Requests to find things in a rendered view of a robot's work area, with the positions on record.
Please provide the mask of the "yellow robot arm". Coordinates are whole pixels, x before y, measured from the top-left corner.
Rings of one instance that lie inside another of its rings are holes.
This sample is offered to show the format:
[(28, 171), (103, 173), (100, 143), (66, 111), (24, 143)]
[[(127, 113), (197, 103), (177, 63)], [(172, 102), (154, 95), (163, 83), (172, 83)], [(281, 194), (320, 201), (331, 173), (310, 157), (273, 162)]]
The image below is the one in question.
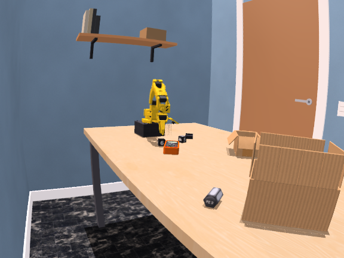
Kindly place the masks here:
[[(156, 100), (152, 100), (154, 96), (156, 97)], [(165, 103), (165, 105), (161, 103)], [(149, 104), (150, 110), (145, 109), (145, 118), (142, 118), (144, 123), (158, 122), (156, 119), (156, 113), (159, 111), (170, 113), (170, 104), (168, 102), (167, 92), (165, 92), (165, 85), (162, 83), (162, 80), (153, 79)]]

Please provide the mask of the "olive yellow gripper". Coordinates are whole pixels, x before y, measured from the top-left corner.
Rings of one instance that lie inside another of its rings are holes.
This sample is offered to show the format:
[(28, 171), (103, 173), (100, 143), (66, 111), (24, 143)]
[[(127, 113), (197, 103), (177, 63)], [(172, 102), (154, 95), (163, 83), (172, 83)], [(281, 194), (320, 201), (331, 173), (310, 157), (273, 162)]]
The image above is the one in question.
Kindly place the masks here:
[[(159, 115), (159, 116), (158, 116)], [(172, 124), (174, 124), (174, 122), (176, 124), (179, 124), (178, 122), (176, 122), (175, 120), (173, 120), (172, 118), (168, 118), (167, 113), (164, 112), (157, 112), (156, 114), (156, 119), (159, 123), (159, 132), (162, 133), (162, 135), (164, 135), (164, 131), (165, 131), (165, 123), (167, 123), (168, 119), (172, 120)]]

